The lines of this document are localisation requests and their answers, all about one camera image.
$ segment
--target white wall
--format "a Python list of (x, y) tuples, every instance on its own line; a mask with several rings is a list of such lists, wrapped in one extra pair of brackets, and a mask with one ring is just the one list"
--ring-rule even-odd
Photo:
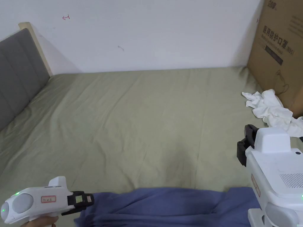
[(54, 74), (240, 66), (261, 7), (262, 0), (7, 0), (0, 39), (31, 22)]

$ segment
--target white towel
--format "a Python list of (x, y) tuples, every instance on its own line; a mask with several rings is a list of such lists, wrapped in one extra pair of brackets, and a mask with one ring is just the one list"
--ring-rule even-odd
[(269, 127), (280, 127), (291, 137), (303, 136), (303, 117), (293, 118), (292, 112), (283, 107), (273, 89), (263, 91), (262, 94), (242, 92), (242, 95), (249, 100), (246, 106), (252, 107), (253, 114), (262, 118)]

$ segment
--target red pen mark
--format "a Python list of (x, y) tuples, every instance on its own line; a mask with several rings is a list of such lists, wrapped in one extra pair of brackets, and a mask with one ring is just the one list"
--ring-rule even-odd
[(70, 18), (69, 18), (69, 15), (67, 15), (67, 17), (64, 17), (64, 16), (62, 17), (63, 20), (65, 20), (65, 18), (70, 19)]

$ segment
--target blue fabric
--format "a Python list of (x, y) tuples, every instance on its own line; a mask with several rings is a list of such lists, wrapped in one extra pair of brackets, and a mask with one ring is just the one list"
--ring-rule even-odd
[(90, 226), (250, 227), (248, 209), (259, 208), (251, 188), (214, 192), (181, 188), (137, 189), (130, 193), (96, 193), (95, 204), (75, 219)]

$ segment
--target black clamp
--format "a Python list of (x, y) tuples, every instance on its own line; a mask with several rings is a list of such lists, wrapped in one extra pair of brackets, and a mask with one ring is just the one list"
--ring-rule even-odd
[(258, 128), (252, 124), (245, 125), (244, 135), (245, 138), (237, 142), (237, 158), (239, 162), (246, 167), (246, 155), (245, 151), (250, 146), (255, 148), (255, 140), (257, 135)]
[(71, 196), (67, 196), (68, 205), (74, 205), (75, 208), (67, 212), (63, 212), (61, 215), (73, 214), (86, 210), (87, 207), (92, 206), (95, 202), (94, 195), (90, 193), (84, 193), (83, 191), (72, 192)]

